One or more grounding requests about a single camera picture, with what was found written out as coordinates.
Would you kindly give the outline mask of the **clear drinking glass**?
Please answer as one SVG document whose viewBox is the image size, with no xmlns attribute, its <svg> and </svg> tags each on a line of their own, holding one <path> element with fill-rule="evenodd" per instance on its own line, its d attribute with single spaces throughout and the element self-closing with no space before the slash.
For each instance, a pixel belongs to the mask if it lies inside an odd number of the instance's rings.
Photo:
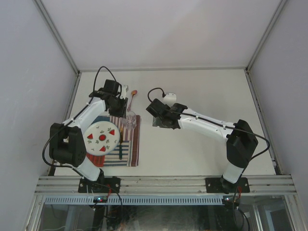
<svg viewBox="0 0 308 231">
<path fill-rule="evenodd" d="M 133 111 L 127 111 L 121 122 L 125 129 L 134 130 L 137 126 L 137 116 Z"/>
</svg>

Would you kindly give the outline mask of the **white watermelon pattern plate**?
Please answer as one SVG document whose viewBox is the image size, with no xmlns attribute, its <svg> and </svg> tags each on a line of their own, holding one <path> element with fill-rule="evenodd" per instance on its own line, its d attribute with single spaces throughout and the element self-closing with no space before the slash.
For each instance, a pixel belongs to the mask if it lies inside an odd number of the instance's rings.
<svg viewBox="0 0 308 231">
<path fill-rule="evenodd" d="M 108 121 L 90 125 L 83 135 L 86 151 L 90 155 L 103 156 L 113 151 L 120 140 L 119 128 Z"/>
</svg>

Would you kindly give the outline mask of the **striped patchwork placemat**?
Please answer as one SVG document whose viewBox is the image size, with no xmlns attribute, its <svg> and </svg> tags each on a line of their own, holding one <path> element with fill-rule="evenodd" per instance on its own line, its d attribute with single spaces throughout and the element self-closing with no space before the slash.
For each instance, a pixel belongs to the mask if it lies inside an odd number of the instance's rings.
<svg viewBox="0 0 308 231">
<path fill-rule="evenodd" d="M 134 130 L 126 130 L 121 119 L 114 116 L 98 116 L 94 123 L 101 121 L 108 121 L 114 123 L 118 128 L 123 128 L 122 159 L 119 158 L 119 146 L 107 155 L 87 154 L 87 158 L 97 167 L 136 167 L 139 164 L 140 115 L 136 115 Z"/>
</svg>

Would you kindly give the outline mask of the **gold knife green handle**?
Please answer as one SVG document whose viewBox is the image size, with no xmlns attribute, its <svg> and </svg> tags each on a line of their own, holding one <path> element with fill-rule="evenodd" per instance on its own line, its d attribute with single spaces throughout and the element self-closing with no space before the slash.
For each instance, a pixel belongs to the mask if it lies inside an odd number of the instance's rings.
<svg viewBox="0 0 308 231">
<path fill-rule="evenodd" d="M 122 160 L 122 158 L 123 158 L 123 147 L 122 147 L 123 133 L 124 133 L 124 129 L 123 129 L 123 127 L 120 127 L 120 142 L 119 142 L 119 159 L 120 160 Z"/>
</svg>

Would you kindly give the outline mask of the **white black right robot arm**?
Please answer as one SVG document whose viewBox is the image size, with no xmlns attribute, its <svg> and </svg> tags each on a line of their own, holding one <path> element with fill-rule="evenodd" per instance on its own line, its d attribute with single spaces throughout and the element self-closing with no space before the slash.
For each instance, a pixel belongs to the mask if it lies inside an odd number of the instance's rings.
<svg viewBox="0 0 308 231">
<path fill-rule="evenodd" d="M 146 108 L 164 128 L 188 129 L 214 138 L 226 145 L 227 167 L 220 177 L 224 193 L 234 192 L 258 146 L 257 136 L 244 120 L 225 122 L 199 114 L 187 106 L 175 103 L 171 107 L 154 99 Z"/>
</svg>

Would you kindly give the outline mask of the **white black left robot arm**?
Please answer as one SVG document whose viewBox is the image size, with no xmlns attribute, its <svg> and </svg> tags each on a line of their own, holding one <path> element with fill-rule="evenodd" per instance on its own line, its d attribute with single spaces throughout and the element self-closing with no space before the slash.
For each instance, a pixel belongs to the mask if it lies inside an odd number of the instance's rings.
<svg viewBox="0 0 308 231">
<path fill-rule="evenodd" d="M 89 180 L 89 188 L 99 193 L 105 188 L 103 171 L 87 158 L 84 134 L 93 121 L 103 112 L 122 118 L 126 115 L 128 86 L 116 80 L 106 80 L 102 88 L 93 90 L 84 108 L 74 117 L 50 128 L 50 138 L 43 148 L 49 149 L 49 157 Z"/>
</svg>

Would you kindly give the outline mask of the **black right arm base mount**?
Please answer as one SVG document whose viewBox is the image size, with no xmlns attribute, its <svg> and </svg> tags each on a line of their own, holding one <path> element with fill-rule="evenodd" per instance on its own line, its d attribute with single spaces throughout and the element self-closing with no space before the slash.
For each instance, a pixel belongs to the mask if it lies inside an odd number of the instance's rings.
<svg viewBox="0 0 308 231">
<path fill-rule="evenodd" d="M 207 193 L 234 193 L 241 189 L 243 193 L 249 193 L 250 187 L 247 178 L 240 178 L 236 183 L 230 183 L 223 177 L 207 177 L 205 178 L 205 186 Z"/>
</svg>

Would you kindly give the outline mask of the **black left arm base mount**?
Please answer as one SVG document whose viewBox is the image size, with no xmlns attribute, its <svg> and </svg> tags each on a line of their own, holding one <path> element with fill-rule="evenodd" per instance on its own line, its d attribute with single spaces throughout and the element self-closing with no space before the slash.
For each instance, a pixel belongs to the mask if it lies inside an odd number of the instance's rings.
<svg viewBox="0 0 308 231">
<path fill-rule="evenodd" d="M 81 178 L 78 193 L 119 193 L 121 179 L 118 177 L 105 178 L 103 182 L 90 181 Z"/>
</svg>

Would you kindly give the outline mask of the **aluminium front rail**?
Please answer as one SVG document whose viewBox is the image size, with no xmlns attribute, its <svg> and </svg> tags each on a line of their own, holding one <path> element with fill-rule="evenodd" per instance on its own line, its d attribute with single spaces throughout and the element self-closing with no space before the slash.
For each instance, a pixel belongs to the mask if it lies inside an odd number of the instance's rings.
<svg viewBox="0 0 308 231">
<path fill-rule="evenodd" d="M 207 195 L 207 176 L 164 176 L 164 177 L 120 177 L 121 195 Z M 293 179 L 289 175 L 246 176 L 250 192 L 246 195 L 292 195 L 296 194 Z M 75 195 L 78 192 L 80 177 L 55 176 L 40 177 L 36 194 Z"/>
</svg>

